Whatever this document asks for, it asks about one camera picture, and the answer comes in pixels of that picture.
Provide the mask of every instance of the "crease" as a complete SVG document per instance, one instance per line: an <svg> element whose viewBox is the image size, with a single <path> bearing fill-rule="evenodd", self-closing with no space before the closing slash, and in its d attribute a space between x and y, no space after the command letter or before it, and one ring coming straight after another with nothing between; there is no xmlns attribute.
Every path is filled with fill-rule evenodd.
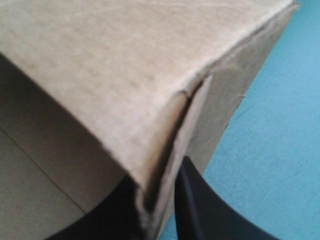
<svg viewBox="0 0 320 240"><path fill-rule="evenodd" d="M34 161L34 159L27 153L27 151L0 125L0 129L23 151L28 159L53 183L79 210L85 214L86 211L79 206L53 179Z"/></svg>

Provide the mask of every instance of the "torn cardboard edge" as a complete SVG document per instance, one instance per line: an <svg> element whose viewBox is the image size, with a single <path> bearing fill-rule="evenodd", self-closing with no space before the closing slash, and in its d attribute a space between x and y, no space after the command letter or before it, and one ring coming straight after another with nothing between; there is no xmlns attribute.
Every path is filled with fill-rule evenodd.
<svg viewBox="0 0 320 240"><path fill-rule="evenodd" d="M157 193L157 199L154 203L153 211L150 212L145 208L146 196L148 193L145 192L141 187L137 189L136 207L141 214L140 223L142 229L146 231L147 239L155 239L158 234L164 211L168 204L168 199L174 185L175 177L178 174L179 167L186 153L193 129L195 128L197 119L205 103L206 96L209 92L209 88L214 77L214 72L223 66L229 59L237 55L238 52L246 48L246 46L252 41L260 38L265 32L268 32L270 29L272 29L279 21L281 21L282 18L285 18L288 15L291 16L291 14L299 6L299 3L293 2L281 12L276 13L252 34L240 40L238 44L232 47L225 55L223 55L221 59L207 64L202 70L195 74L193 80L189 81L190 84L188 85L188 89L185 91L186 95L188 95L187 93L191 92L190 89L192 89L192 87L194 88L199 83L201 86L196 89L183 122L177 130L170 157L168 158L160 180L160 186Z"/></svg>

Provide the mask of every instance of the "box side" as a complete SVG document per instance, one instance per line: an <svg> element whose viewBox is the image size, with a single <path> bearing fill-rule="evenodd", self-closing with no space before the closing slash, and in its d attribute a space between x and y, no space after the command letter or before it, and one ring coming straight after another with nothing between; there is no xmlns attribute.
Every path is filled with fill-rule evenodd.
<svg viewBox="0 0 320 240"><path fill-rule="evenodd" d="M250 83L297 7L297 4L290 5L277 14L212 69L212 85L186 150L186 155L201 173L212 157L231 116L246 96ZM173 212L172 186L160 232Z"/></svg>
<svg viewBox="0 0 320 240"><path fill-rule="evenodd" d="M0 128L0 239L43 240L84 212Z"/></svg>
<svg viewBox="0 0 320 240"><path fill-rule="evenodd" d="M3 56L0 127L84 212L125 175L99 141Z"/></svg>

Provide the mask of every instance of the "corrugated cardboard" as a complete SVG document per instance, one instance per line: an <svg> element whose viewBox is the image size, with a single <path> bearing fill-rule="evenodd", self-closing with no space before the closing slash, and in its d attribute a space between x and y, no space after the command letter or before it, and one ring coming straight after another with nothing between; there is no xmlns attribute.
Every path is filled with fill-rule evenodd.
<svg viewBox="0 0 320 240"><path fill-rule="evenodd" d="M152 239L183 155L204 169L295 8L292 0L0 0L0 52L53 99L26 78L0 81L0 126L83 212L119 182L118 163L139 186Z"/></svg>

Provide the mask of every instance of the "blue table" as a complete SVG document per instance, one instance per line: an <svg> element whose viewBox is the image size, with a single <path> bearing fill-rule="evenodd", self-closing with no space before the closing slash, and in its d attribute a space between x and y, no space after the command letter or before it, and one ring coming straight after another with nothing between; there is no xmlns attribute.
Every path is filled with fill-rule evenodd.
<svg viewBox="0 0 320 240"><path fill-rule="evenodd" d="M204 178L236 211L278 238L320 239L320 1L302 1ZM172 216L160 240L175 239Z"/></svg>

